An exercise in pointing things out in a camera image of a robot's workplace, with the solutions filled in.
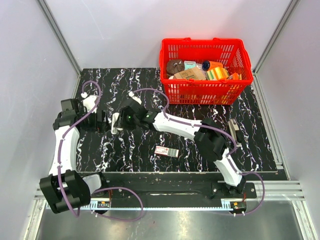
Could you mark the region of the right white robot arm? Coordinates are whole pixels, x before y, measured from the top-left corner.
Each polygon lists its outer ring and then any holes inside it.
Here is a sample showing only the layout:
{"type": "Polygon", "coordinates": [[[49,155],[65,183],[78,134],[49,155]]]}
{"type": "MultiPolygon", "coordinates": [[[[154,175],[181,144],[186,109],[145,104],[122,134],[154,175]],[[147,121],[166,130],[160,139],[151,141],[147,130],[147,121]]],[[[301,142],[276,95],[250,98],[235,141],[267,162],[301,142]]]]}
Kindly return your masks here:
{"type": "Polygon", "coordinates": [[[198,153],[204,160],[216,165],[223,176],[228,194],[239,198],[246,191],[246,179],[235,166],[228,148],[228,139],[236,142],[230,134],[215,127],[212,119],[190,120],[166,114],[164,111],[147,110],[140,101],[130,97],[126,99],[119,112],[112,115],[112,130],[135,130],[166,132],[193,141],[198,153]]]}

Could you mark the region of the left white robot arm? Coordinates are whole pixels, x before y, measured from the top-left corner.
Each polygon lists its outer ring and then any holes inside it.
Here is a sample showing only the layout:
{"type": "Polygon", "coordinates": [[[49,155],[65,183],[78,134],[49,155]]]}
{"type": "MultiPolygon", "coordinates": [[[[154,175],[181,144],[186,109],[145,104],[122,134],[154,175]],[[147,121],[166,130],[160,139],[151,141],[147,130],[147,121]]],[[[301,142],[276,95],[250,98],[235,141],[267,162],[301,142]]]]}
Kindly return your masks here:
{"type": "Polygon", "coordinates": [[[103,198],[109,190],[101,172],[81,177],[76,171],[80,133],[106,133],[110,129],[106,112],[97,110],[98,98],[90,95],[82,101],[62,100],[61,112],[52,125],[54,158],[48,176],[40,179],[39,187],[55,214],[87,206],[92,194],[103,198]]]}

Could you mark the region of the large beige stapler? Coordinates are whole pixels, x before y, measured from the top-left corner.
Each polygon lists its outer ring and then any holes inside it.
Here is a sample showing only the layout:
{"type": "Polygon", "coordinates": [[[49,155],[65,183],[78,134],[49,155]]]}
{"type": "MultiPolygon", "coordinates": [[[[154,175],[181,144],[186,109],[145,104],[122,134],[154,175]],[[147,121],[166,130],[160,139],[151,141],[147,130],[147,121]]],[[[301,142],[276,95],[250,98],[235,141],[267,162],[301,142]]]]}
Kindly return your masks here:
{"type": "Polygon", "coordinates": [[[240,130],[240,127],[237,124],[237,121],[234,118],[231,118],[228,121],[228,127],[229,127],[231,136],[235,140],[236,146],[241,147],[243,142],[243,134],[240,130]]]}

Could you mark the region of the small white stapler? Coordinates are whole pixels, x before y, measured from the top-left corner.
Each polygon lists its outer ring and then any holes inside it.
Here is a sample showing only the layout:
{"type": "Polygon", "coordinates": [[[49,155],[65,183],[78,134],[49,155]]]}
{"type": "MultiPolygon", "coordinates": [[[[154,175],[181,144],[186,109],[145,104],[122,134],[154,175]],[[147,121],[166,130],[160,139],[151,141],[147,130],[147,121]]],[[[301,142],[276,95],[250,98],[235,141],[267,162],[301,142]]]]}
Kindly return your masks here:
{"type": "Polygon", "coordinates": [[[120,114],[118,112],[115,112],[112,114],[112,119],[111,119],[111,133],[113,135],[116,135],[118,131],[122,131],[123,129],[119,127],[118,125],[118,120],[119,120],[120,114]]]}

